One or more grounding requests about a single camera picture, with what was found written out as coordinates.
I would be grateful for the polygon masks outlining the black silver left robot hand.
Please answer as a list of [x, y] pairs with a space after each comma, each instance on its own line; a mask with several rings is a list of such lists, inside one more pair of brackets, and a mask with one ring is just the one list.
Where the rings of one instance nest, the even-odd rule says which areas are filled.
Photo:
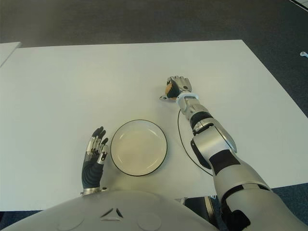
[[106, 130], [101, 126], [93, 132], [88, 142], [81, 172], [83, 194], [100, 190], [104, 163], [109, 152], [105, 134]]

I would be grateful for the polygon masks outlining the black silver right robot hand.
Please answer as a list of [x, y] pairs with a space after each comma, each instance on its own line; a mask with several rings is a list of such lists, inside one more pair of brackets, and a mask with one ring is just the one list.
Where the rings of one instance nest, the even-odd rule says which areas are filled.
[[188, 78], [183, 76], [171, 76], [167, 79], [165, 94], [160, 96], [160, 100], [176, 100], [183, 92], [191, 92], [192, 86]]

